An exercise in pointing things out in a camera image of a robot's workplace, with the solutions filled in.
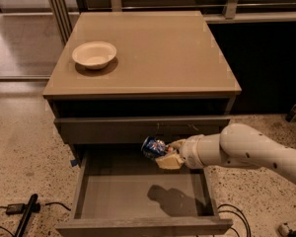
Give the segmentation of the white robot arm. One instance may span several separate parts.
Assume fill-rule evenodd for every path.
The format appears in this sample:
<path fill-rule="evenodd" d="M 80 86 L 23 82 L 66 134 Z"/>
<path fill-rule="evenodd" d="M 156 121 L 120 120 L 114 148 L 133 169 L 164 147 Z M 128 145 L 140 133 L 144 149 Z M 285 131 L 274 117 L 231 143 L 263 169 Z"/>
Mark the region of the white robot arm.
<path fill-rule="evenodd" d="M 218 134 L 194 135 L 170 144 L 165 156 L 156 159 L 161 169 L 177 170 L 208 166 L 267 168 L 296 185 L 296 149 L 268 138 L 241 123 L 232 123 Z"/>

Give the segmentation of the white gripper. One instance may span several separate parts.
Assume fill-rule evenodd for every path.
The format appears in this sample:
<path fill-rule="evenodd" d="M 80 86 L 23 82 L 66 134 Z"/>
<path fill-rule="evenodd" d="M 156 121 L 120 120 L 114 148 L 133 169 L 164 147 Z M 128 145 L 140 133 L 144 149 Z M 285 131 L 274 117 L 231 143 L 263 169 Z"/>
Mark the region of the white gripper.
<path fill-rule="evenodd" d="M 198 144 L 203 135 L 194 135 L 187 139 L 179 139 L 168 144 L 170 148 L 180 151 L 178 154 L 170 154 L 156 159 L 157 165 L 165 170 L 178 170 L 185 162 L 190 169 L 202 169 L 204 164 L 200 158 Z"/>

